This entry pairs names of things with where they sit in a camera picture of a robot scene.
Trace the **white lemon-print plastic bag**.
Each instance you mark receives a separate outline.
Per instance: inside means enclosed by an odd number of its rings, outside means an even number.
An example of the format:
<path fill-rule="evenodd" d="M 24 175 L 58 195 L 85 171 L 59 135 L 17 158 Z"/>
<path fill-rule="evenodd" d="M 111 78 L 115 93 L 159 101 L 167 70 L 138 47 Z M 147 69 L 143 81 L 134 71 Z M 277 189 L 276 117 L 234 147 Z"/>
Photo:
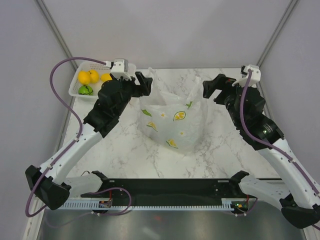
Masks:
<path fill-rule="evenodd" d="M 139 98 L 139 129 L 159 145 L 182 154 L 194 151 L 203 137 L 208 116 L 208 104 L 203 98 L 203 80 L 196 76 L 195 83 L 186 97 L 161 90 L 153 68 L 151 92 Z"/>

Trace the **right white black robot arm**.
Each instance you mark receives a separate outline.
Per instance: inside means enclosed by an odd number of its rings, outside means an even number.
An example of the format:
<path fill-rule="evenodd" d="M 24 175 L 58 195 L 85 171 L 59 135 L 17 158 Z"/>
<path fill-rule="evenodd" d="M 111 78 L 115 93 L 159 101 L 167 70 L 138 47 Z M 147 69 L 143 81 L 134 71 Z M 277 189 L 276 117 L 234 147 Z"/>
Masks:
<path fill-rule="evenodd" d="M 216 90 L 220 94 L 213 101 L 225 106 L 243 140 L 269 162 L 285 184 L 276 187 L 241 170 L 230 178 L 229 193 L 234 197 L 246 194 L 274 206 L 298 229 L 319 229 L 320 185 L 293 154 L 280 128 L 264 115 L 266 101 L 259 90 L 248 82 L 240 86 L 224 74 L 203 82 L 205 99 Z"/>

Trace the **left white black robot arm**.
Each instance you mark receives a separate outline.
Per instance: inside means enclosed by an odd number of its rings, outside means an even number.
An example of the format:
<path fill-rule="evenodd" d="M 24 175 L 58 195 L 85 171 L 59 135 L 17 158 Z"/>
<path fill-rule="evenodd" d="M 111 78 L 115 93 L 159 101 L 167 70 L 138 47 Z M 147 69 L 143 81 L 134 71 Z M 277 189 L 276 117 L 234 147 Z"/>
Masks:
<path fill-rule="evenodd" d="M 152 77 L 145 77 L 140 71 L 130 80 L 113 78 L 104 82 L 98 99 L 81 122 L 75 137 L 41 166 L 30 165 L 26 169 L 25 175 L 32 194 L 51 210 L 60 208 L 72 196 L 94 193 L 98 197 L 105 197 L 110 186 L 103 181 L 105 176 L 101 172 L 72 178 L 67 175 L 84 154 L 118 124 L 131 98 L 150 95 L 152 82 Z"/>

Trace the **yellow fake mango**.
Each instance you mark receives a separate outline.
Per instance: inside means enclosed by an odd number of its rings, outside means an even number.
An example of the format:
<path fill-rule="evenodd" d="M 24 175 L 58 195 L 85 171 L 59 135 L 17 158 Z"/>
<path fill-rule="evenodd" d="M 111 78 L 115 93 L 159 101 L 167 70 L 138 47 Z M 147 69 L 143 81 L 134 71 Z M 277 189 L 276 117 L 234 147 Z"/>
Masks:
<path fill-rule="evenodd" d="M 100 79 L 102 82 L 108 82 L 108 81 L 111 81 L 113 78 L 109 73 L 104 73 L 100 76 Z"/>

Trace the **small yellow fake lemon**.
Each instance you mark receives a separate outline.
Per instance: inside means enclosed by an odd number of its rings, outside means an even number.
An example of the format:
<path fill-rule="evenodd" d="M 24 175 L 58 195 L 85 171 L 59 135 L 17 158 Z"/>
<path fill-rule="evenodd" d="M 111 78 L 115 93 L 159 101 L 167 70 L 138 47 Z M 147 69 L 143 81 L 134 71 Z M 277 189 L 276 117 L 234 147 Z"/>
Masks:
<path fill-rule="evenodd" d="M 99 82 L 99 80 L 100 80 L 100 75 L 99 75 L 99 73 L 98 73 L 96 70 L 91 69 L 91 70 L 88 71 L 88 73 L 89 73 L 89 75 L 90 75 L 90 82 L 91 82 L 92 84 L 96 84 L 96 83 Z"/>

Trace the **green black-striped fake fruit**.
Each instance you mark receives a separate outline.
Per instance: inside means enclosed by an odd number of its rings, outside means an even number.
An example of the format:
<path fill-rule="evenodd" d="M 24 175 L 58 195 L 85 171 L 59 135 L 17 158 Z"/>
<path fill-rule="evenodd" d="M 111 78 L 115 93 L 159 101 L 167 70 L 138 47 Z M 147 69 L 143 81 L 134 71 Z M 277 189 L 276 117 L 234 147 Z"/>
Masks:
<path fill-rule="evenodd" d="M 91 86 L 89 85 L 82 85 L 78 89 L 78 94 L 79 95 L 84 95 L 84 96 L 92 96 L 94 94 L 94 90 Z"/>

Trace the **large yellow fake lemon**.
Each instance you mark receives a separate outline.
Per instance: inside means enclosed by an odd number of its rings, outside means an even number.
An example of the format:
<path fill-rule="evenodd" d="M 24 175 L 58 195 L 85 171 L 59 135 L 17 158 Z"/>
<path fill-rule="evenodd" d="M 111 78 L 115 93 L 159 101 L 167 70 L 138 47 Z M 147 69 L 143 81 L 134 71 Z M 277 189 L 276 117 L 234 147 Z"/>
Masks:
<path fill-rule="evenodd" d="M 89 72 L 80 71 L 77 75 L 77 80 L 81 85 L 89 85 L 91 83 L 91 76 Z"/>

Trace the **white plastic fruit basket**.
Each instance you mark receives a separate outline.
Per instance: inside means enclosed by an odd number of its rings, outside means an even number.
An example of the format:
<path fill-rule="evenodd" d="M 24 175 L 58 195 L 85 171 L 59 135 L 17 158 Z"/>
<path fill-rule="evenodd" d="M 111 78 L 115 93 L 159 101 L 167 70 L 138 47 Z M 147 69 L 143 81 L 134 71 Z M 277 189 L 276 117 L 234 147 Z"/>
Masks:
<path fill-rule="evenodd" d="M 110 73 L 110 68 L 102 65 L 100 63 L 92 62 L 92 61 L 83 61 L 78 69 L 76 70 L 73 79 L 70 83 L 68 93 L 72 97 L 80 98 L 80 99 L 85 99 L 88 101 L 96 101 L 98 99 L 98 92 L 100 91 L 103 82 L 99 79 L 97 83 L 90 83 L 89 86 L 93 89 L 92 95 L 81 95 L 79 94 L 79 89 L 82 86 L 81 83 L 78 81 L 78 74 L 81 71 L 90 71 L 90 70 L 96 70 L 97 73 L 99 74 L 99 77 L 103 74 L 109 74 Z"/>

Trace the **right aluminium frame post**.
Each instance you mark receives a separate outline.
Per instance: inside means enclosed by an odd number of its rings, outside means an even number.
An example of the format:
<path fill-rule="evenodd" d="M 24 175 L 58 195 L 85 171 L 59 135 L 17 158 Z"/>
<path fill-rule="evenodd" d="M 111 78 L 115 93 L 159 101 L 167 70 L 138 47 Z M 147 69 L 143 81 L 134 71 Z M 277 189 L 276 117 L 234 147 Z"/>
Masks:
<path fill-rule="evenodd" d="M 267 56 L 271 52 L 273 46 L 275 45 L 277 39 L 280 37 L 282 31 L 284 30 L 286 24 L 288 23 L 290 17 L 292 16 L 294 10 L 300 3 L 300 0 L 290 0 L 286 9 L 284 10 L 279 22 L 277 23 L 272 35 L 270 36 L 266 46 L 264 47 L 256 65 L 261 68 L 265 62 Z"/>

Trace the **aluminium frame post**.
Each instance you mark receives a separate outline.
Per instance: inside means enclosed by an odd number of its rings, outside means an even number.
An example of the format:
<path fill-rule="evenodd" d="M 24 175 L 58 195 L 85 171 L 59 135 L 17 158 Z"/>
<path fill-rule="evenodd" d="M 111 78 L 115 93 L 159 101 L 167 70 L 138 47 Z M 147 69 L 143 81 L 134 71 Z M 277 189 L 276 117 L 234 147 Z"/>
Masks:
<path fill-rule="evenodd" d="M 52 14 L 49 11 L 49 8 L 46 6 L 46 3 L 44 0 L 34 0 L 34 3 L 38 7 L 40 13 L 44 17 L 46 23 L 48 24 L 50 30 L 52 31 L 55 39 L 57 40 L 61 50 L 63 51 L 66 58 L 73 57 L 61 31 L 59 30 Z"/>
<path fill-rule="evenodd" d="M 266 46 L 264 47 L 256 65 L 261 68 L 265 62 L 267 56 L 271 52 L 273 46 L 275 45 L 277 39 L 280 37 L 282 31 L 284 30 L 286 24 L 288 23 L 290 17 L 292 16 L 294 10 L 300 3 L 300 0 L 290 0 L 286 9 L 284 10 L 279 22 L 277 23 L 272 35 L 270 36 Z"/>

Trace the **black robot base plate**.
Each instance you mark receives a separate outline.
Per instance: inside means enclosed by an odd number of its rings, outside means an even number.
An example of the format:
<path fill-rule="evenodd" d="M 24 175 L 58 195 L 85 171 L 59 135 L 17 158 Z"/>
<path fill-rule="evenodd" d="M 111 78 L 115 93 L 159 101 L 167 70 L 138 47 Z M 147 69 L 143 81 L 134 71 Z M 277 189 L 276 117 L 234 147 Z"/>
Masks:
<path fill-rule="evenodd" d="M 228 178 L 103 178 L 99 194 L 83 193 L 82 198 L 111 197 L 116 205 L 127 206 L 131 195 L 134 206 L 218 205 L 222 199 L 253 199 L 242 193 Z"/>

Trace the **left aluminium frame post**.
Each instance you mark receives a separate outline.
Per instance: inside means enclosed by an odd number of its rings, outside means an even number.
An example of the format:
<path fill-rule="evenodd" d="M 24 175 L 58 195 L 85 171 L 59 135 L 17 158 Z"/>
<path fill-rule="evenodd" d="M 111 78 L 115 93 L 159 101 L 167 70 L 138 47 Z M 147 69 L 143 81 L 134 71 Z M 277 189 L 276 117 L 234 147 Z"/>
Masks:
<path fill-rule="evenodd" d="M 48 24 L 50 30 L 52 31 L 55 39 L 57 40 L 61 50 L 63 51 L 66 58 L 73 57 L 61 31 L 59 30 L 52 14 L 49 11 L 49 8 L 46 6 L 46 3 L 44 0 L 34 0 L 34 3 L 38 7 L 40 13 L 44 17 L 46 23 Z"/>

